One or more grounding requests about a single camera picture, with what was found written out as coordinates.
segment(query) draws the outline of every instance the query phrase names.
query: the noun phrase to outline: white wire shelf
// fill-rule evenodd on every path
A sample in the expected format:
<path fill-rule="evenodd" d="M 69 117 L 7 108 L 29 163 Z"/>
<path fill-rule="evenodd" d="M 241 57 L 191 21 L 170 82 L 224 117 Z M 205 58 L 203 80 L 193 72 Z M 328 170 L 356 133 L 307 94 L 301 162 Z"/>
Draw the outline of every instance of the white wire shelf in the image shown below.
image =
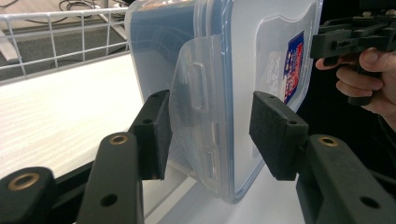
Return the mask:
<path fill-rule="evenodd" d="M 119 7 L 0 15 L 0 82 L 129 52 L 126 11 Z M 18 27 L 22 21 L 41 25 Z"/>

